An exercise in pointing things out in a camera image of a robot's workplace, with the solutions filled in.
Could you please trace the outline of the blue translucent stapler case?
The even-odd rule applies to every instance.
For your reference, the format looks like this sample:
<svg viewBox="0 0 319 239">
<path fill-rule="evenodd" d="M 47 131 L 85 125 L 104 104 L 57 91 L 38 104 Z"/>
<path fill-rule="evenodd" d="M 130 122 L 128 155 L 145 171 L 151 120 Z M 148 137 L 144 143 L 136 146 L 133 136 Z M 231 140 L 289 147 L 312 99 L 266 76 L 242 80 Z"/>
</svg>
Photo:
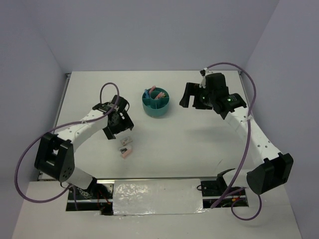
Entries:
<svg viewBox="0 0 319 239">
<path fill-rule="evenodd" d="M 144 95 L 146 99 L 150 98 L 149 91 L 147 89 L 144 90 Z"/>
</svg>

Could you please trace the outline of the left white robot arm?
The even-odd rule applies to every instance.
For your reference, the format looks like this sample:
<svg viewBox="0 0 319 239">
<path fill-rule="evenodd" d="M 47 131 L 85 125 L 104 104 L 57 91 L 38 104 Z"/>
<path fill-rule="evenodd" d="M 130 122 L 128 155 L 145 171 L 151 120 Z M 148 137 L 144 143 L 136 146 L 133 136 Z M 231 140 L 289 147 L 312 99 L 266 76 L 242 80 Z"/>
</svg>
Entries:
<svg viewBox="0 0 319 239">
<path fill-rule="evenodd" d="M 108 190 L 97 179 L 75 166 L 75 152 L 86 140 L 98 131 L 103 131 L 108 140 L 132 130 L 134 124 L 128 115 L 129 102 L 114 96 L 111 102 L 98 103 L 79 122 L 55 134 L 46 133 L 40 139 L 34 166 L 55 180 L 75 186 L 87 199 Z"/>
</svg>

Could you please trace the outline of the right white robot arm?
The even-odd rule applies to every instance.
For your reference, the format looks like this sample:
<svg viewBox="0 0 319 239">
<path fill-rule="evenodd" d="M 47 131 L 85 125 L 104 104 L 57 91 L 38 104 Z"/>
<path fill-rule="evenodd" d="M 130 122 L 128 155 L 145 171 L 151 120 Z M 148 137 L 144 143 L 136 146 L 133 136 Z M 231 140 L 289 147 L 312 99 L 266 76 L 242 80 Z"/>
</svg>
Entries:
<svg viewBox="0 0 319 239">
<path fill-rule="evenodd" d="M 214 110 L 248 143 L 248 152 L 256 165 L 249 171 L 246 180 L 249 188 L 262 195 L 285 184 L 294 160 L 289 153 L 283 154 L 275 147 L 257 125 L 246 102 L 238 93 L 230 93 L 222 73 L 202 71 L 201 83 L 186 83 L 179 102 L 187 108 L 190 97 L 192 106 L 198 110 Z"/>
</svg>

